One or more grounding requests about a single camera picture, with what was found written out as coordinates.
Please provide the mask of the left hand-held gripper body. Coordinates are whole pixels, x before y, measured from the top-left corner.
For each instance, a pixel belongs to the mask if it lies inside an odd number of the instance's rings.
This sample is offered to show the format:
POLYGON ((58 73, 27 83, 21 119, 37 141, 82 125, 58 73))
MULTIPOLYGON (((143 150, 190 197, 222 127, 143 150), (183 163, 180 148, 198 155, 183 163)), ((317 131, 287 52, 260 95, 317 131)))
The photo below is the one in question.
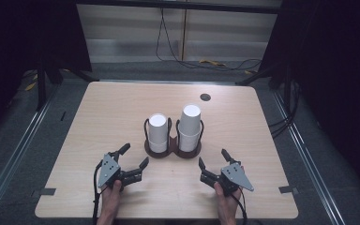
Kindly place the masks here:
POLYGON ((143 167, 131 171, 123 171, 118 160, 121 153, 114 152, 105 154, 100 163, 100 173, 97 180, 97 187, 112 188, 113 184, 119 180, 121 182, 120 190, 124 187, 142 181, 143 167))

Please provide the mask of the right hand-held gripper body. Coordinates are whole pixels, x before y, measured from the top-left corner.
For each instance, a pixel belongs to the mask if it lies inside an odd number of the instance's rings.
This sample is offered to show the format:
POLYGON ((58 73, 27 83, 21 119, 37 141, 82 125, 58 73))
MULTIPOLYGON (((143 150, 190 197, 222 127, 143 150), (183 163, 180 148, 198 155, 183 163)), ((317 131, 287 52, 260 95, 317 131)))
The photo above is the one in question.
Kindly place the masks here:
POLYGON ((214 174, 205 169, 204 165, 200 166, 200 181, 207 186, 213 188, 215 183, 219 183, 223 189, 225 196, 233 194, 239 188, 253 191, 254 186, 251 185, 242 167, 238 163, 233 163, 220 170, 220 174, 214 174))

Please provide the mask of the dark brown double cup holder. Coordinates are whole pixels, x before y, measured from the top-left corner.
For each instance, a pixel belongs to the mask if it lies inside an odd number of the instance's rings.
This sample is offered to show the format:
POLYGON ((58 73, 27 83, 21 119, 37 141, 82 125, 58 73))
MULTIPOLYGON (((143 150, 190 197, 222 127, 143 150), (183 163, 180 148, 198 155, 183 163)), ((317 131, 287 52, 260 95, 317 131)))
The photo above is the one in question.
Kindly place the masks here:
POLYGON ((161 153, 156 153, 151 149, 151 144, 149 142, 148 131, 147 131, 148 124, 149 124, 149 119, 146 119, 143 123, 143 131, 144 131, 144 136, 145 136, 144 150, 150 157, 165 158, 168 155, 170 155, 171 153, 175 153, 180 158, 195 158, 196 156, 198 156, 201 153, 201 149, 202 149, 201 139, 202 139, 203 132, 204 132, 203 121, 200 121, 201 130, 200 130, 200 133, 198 134, 197 146, 192 151, 189 151, 189 152, 183 151, 179 148, 180 141, 181 141, 180 130, 179 130, 179 124, 180 124, 179 120, 177 120, 176 124, 175 124, 177 136, 175 138, 173 138, 170 136, 170 131, 172 128, 172 119, 169 118, 169 128, 168 128, 168 132, 167 132, 168 141, 166 142, 166 145, 165 145, 166 149, 161 153))

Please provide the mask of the person's right hand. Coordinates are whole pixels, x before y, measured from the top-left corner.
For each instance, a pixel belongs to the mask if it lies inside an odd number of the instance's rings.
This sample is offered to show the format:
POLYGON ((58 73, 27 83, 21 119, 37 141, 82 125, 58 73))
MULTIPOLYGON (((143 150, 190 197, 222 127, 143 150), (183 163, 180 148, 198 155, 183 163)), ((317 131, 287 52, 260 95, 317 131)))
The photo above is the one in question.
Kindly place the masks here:
POLYGON ((241 190, 237 189, 231 195, 226 196, 222 186, 216 182, 214 189, 217 195, 217 213, 220 219, 229 220, 235 218, 238 202, 241 197, 241 190))

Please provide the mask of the person's left hand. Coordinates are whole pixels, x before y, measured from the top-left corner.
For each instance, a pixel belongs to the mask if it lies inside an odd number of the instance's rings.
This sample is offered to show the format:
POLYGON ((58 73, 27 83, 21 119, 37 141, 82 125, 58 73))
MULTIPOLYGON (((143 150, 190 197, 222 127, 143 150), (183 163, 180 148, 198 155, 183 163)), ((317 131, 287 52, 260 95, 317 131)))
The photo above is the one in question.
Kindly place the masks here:
POLYGON ((116 180, 112 187, 107 187, 102 192, 102 209, 100 216, 103 218, 115 218, 120 203, 120 190, 122 183, 119 180, 116 180))

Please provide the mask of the white paper cup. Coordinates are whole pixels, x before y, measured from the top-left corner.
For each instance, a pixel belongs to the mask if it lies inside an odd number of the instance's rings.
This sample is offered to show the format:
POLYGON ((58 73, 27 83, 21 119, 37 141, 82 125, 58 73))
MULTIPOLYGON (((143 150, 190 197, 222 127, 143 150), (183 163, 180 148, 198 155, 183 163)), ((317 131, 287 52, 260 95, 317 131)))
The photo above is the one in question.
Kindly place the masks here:
POLYGON ((167 143, 153 143, 153 142, 149 142, 149 148, 153 153, 163 153, 167 150, 167 143))
POLYGON ((201 109, 194 104, 183 108, 179 122, 179 130, 188 136, 193 136, 200 131, 201 109))
POLYGON ((178 137, 179 137, 179 141, 178 141, 179 149, 183 152, 191 152, 198 145, 200 139, 200 131, 198 131, 195 134, 188 135, 182 130, 179 130, 178 137))
POLYGON ((167 141, 167 117, 162 113, 155 113, 148 120, 149 141, 155 144, 162 144, 167 141))

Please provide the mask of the grey tape strip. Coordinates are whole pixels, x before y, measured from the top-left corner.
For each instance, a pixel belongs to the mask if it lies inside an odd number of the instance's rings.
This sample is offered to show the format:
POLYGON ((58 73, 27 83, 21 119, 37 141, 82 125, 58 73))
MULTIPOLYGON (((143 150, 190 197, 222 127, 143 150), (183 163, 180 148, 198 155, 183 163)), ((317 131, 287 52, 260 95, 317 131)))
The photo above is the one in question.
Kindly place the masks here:
POLYGON ((38 190, 34 190, 32 193, 33 198, 37 198, 40 196, 53 196, 55 193, 55 188, 41 188, 38 190))
POLYGON ((296 195, 299 193, 298 189, 296 187, 291 187, 291 186, 286 186, 286 187, 279 187, 279 192, 281 194, 284 194, 284 193, 291 193, 293 195, 296 195))

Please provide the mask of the black metal stand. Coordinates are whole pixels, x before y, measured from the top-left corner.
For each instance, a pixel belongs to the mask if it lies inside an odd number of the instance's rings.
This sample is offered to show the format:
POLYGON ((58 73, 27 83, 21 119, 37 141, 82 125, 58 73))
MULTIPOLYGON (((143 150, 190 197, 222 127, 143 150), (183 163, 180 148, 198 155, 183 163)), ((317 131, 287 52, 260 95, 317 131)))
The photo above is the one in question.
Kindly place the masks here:
POLYGON ((52 84, 61 84, 64 80, 61 70, 67 69, 72 74, 86 82, 98 82, 98 78, 91 77, 75 68, 69 62, 56 55, 43 55, 37 63, 37 110, 41 110, 47 103, 46 79, 52 84))
POLYGON ((284 85, 284 106, 285 109, 289 111, 291 108, 292 69, 288 63, 279 62, 267 68, 260 69, 251 77, 237 82, 236 85, 248 86, 254 81, 265 77, 271 77, 268 86, 272 90, 278 90, 281 85, 284 85))

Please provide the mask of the black curtain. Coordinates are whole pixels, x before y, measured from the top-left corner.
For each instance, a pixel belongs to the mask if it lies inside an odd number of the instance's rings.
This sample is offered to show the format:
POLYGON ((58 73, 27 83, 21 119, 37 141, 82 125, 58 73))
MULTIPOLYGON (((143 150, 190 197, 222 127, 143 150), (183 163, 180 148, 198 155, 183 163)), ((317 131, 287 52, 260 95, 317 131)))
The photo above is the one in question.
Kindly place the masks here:
POLYGON ((0 0, 0 118, 24 72, 40 62, 49 69, 92 69, 76 3, 0 0))
POLYGON ((360 0, 282 0, 261 67, 294 78, 360 178, 360 0))

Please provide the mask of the black horizontal bar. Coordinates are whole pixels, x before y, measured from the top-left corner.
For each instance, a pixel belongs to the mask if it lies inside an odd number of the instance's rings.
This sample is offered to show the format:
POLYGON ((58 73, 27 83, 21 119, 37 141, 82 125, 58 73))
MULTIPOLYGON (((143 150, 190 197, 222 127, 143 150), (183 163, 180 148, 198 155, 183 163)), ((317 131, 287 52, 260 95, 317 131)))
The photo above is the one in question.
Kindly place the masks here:
POLYGON ((76 4, 95 6, 117 6, 135 8, 172 8, 204 11, 243 12, 279 14, 280 7, 259 7, 244 5, 211 4, 201 2, 181 2, 170 0, 74 0, 76 4))

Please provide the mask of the metal floor rail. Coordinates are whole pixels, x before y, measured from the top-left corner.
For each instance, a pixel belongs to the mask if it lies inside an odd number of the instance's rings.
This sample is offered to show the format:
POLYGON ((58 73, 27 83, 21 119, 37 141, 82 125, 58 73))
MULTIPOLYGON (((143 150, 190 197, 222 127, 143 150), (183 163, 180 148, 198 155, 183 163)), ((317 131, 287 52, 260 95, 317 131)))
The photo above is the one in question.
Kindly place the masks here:
POLYGON ((288 123, 287 129, 292 137, 293 143, 297 148, 300 158, 303 160, 314 189, 316 190, 322 206, 332 225, 346 225, 345 220, 343 219, 343 216, 338 209, 337 203, 334 200, 333 195, 330 193, 327 185, 325 184, 323 177, 319 172, 310 152, 308 151, 308 147, 297 125, 288 119, 289 114, 285 110, 283 97, 278 91, 273 92, 273 97, 276 101, 281 116, 288 123))
POLYGON ((38 91, 21 91, 9 105, 0 124, 0 201, 14 174, 22 164, 43 119, 54 102, 60 84, 46 90, 46 99, 38 106, 38 91))

